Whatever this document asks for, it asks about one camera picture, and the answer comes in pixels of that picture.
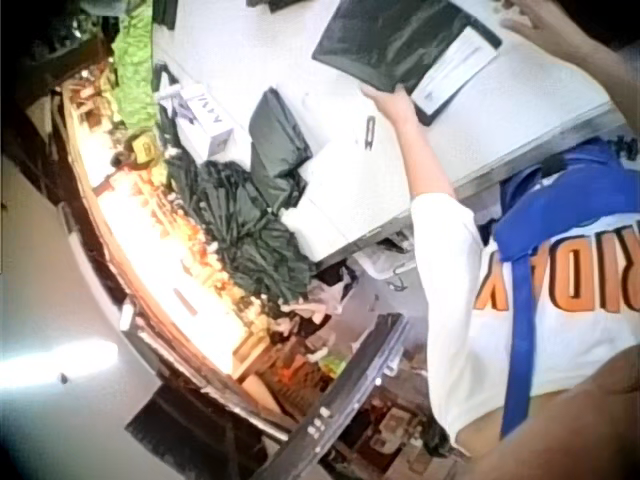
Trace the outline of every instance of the white paper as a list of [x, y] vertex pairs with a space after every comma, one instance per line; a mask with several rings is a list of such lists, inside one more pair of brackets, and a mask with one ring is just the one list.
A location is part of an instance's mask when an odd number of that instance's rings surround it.
[[411, 95], [428, 115], [460, 90], [498, 52], [472, 27], [467, 27], [427, 72]]

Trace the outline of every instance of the white wall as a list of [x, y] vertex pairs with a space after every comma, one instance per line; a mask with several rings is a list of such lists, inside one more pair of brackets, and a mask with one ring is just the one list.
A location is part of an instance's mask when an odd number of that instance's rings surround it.
[[0, 392], [2, 441], [25, 479], [174, 480], [124, 426], [158, 379], [94, 299], [55, 208], [3, 161], [2, 360], [98, 337], [118, 363], [92, 377]]

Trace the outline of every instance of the white box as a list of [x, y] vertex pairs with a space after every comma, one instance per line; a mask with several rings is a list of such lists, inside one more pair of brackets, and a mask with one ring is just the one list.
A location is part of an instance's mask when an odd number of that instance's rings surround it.
[[185, 148], [198, 163], [224, 152], [233, 125], [222, 109], [202, 85], [185, 87], [180, 94], [196, 118], [194, 123], [183, 118], [177, 120], [178, 134]]

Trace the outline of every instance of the white t-shirt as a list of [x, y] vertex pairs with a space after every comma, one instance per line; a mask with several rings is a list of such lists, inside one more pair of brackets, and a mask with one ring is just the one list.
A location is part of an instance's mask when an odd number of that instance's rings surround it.
[[[412, 205], [429, 302], [434, 415], [452, 441], [504, 404], [513, 321], [511, 264], [483, 247], [473, 212], [445, 194]], [[640, 342], [640, 215], [605, 217], [554, 237], [534, 257], [532, 396], [570, 389]]]

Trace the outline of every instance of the green plastic bag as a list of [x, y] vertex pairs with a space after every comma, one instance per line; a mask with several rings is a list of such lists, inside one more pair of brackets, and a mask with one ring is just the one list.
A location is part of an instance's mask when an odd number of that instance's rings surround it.
[[120, 19], [120, 34], [113, 43], [118, 88], [113, 96], [118, 113], [129, 130], [151, 128], [157, 105], [151, 91], [151, 1]]

